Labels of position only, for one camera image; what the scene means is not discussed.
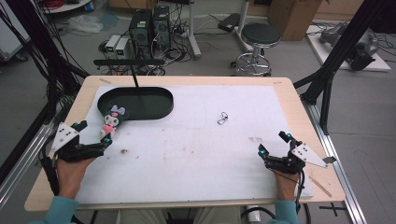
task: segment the toy face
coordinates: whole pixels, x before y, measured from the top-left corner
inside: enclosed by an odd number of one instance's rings
[[[114,118],[110,115],[105,116],[105,124],[116,127],[117,125],[119,125],[119,123],[120,123],[119,119]]]

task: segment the power adapter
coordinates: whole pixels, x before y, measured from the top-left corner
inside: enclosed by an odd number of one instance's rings
[[[238,25],[240,17],[241,15],[239,13],[233,13],[223,21],[219,22],[218,28],[223,31],[232,32],[233,28]]]

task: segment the plush toy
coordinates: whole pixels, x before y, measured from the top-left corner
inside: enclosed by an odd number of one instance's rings
[[[102,131],[100,134],[104,137],[106,134],[110,133],[111,137],[113,137],[116,127],[123,123],[124,118],[127,116],[124,107],[118,108],[116,105],[113,105],[109,111],[106,112],[105,115],[105,124],[103,125]]]

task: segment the stool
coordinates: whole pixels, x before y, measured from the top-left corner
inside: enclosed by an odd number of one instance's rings
[[[280,33],[274,27],[262,23],[249,23],[242,29],[241,39],[253,47],[253,52],[244,53],[231,63],[231,67],[253,76],[271,76],[271,67],[264,57],[264,50],[275,46],[280,40]]]

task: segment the human arm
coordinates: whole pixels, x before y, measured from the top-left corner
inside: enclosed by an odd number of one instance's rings
[[[276,218],[267,224],[297,224],[299,223],[294,200],[294,190],[298,181],[298,174],[290,175],[274,171],[276,177],[276,197],[275,204]]]
[[[30,224],[66,224],[70,220],[78,207],[78,202],[74,199],[78,194],[81,181],[85,175],[87,167],[94,159],[79,162],[57,161],[57,173],[59,181],[59,194],[52,200],[52,204],[45,218]]]

